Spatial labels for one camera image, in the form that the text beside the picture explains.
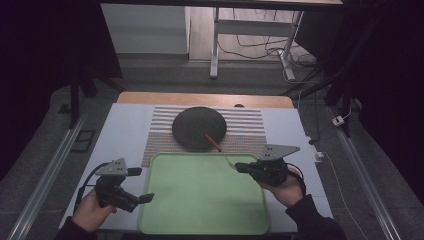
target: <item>dark background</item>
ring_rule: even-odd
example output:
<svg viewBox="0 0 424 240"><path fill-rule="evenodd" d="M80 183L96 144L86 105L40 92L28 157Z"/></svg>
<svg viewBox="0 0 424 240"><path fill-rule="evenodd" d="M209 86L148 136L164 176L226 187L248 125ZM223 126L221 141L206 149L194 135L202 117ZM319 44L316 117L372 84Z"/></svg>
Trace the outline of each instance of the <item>dark background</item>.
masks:
<svg viewBox="0 0 424 240"><path fill-rule="evenodd" d="M345 0L344 3L350 7L344 14L306 12L296 41L317 57L322 69L331 75L346 66L367 20L381 17L350 71L338 80L348 79L352 97L363 107L360 120L364 128L423 203L423 2Z"/></svg>
<svg viewBox="0 0 424 240"><path fill-rule="evenodd" d="M92 71L122 76L97 1L2 1L0 29L2 179L39 127L55 90L75 77L87 83Z"/></svg>

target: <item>black sleeve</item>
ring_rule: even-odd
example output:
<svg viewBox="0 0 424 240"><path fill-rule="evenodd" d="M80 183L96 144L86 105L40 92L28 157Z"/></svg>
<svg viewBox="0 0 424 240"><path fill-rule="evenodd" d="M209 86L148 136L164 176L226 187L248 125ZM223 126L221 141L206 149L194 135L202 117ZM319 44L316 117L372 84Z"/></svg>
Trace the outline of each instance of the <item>black sleeve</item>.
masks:
<svg viewBox="0 0 424 240"><path fill-rule="evenodd" d="M71 221L71 217L66 219L65 224L56 234L54 240L95 240L96 232L89 233Z"/></svg>
<svg viewBox="0 0 424 240"><path fill-rule="evenodd" d="M342 227L334 219L318 213L310 194L288 208L286 213L296 222L301 239L346 240Z"/></svg>

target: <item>human hand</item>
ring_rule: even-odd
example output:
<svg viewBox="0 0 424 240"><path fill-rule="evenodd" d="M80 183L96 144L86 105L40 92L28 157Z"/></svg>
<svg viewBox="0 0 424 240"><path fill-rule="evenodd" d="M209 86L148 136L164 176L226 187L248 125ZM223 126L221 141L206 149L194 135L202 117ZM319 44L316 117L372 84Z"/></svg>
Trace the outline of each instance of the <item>human hand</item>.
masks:
<svg viewBox="0 0 424 240"><path fill-rule="evenodd" d="M116 207L107 205L100 207L96 191L91 190L81 201L75 211L72 221L87 232L96 231L111 213L116 213Z"/></svg>
<svg viewBox="0 0 424 240"><path fill-rule="evenodd" d="M293 168L289 168L289 171L299 174ZM292 207L303 198L299 181L290 175L287 176L287 179L284 183L277 187L273 187L262 182L258 182L258 184L261 186L261 188L270 191L274 197L287 208Z"/></svg>

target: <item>aluminum rail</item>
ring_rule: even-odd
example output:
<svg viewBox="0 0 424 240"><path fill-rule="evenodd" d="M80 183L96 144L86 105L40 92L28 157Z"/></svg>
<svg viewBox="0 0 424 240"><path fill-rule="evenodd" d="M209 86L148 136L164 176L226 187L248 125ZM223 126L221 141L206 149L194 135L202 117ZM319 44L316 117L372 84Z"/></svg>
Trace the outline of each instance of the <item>aluminum rail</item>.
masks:
<svg viewBox="0 0 424 240"><path fill-rule="evenodd" d="M34 223L38 212L41 209L41 206L44 203L56 177L59 173L59 170L62 168L65 159L71 150L72 144L74 143L78 133L84 124L88 113L92 107L92 102L87 101L83 106L83 111L81 117L75 124L73 129L68 129L63 137L59 147L54 153L52 159L50 160L49 165L43 173L40 181L38 182L35 190L32 192L27 204L19 215L18 220L15 223L12 231L8 236L8 240L21 240L25 239L29 230L31 229L32 224Z"/></svg>
<svg viewBox="0 0 424 240"><path fill-rule="evenodd" d="M327 107L327 112L331 119L335 118L335 114L332 112L330 107ZM356 173L356 176L359 179L359 182L364 189L365 195L370 202L371 207L374 209L376 217L381 225L381 228L386 235L386 238L389 240L400 240L402 239L398 230L396 229L396 225L386 208L383 200L377 192L372 179L370 178L368 171L362 162L356 148L350 138L347 138L344 134L343 130L337 128L337 135L340 138L340 141L345 149L349 160L352 164L352 167Z"/></svg>

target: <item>table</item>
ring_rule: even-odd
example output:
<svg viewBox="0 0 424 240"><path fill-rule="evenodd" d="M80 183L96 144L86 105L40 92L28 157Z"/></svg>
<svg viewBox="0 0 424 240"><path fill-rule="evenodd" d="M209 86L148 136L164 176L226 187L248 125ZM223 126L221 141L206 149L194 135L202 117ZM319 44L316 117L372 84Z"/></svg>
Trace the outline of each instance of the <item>table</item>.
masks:
<svg viewBox="0 0 424 240"><path fill-rule="evenodd" d="M341 0L323 0L313 1L314 3L342 5ZM295 77L290 67L288 59L291 46L297 33L303 11L295 11L292 22L262 22L262 21L244 21L244 20L220 20L219 8L214 9L214 29L213 29L213 47L211 57L210 78L218 77L218 35L254 35L254 36L275 36L287 37L284 50L278 50L278 54L283 64L283 69L288 81L294 81Z"/></svg>
<svg viewBox="0 0 424 240"><path fill-rule="evenodd" d="M101 3L272 9L293 11L342 11L340 0L101 0Z"/></svg>
<svg viewBox="0 0 424 240"><path fill-rule="evenodd" d="M181 108L181 106L202 105L219 109L235 109L233 108L235 104L243 104L248 110L261 112L267 143L293 145L301 148L299 152L285 157L285 160L302 169L307 192L313 196L318 211L323 216L332 217L315 167L313 152L307 142L297 110L293 108L289 98L279 96L124 92L109 112L79 186L82 185L92 169L103 162L124 157L128 167L141 165L156 106ZM140 176L128 177L121 186L133 195L144 194L147 173L148 168L143 167ZM93 177L89 184L95 184L95 181L96 178ZM66 216L72 215L75 199L76 191L62 224ZM269 192L265 192L265 199L271 223L269 232L296 232L295 223L284 213L285 207L277 202ZM111 215L106 220L100 230L140 232L138 215L142 206L137 207L133 213L119 210L118 213Z"/></svg>

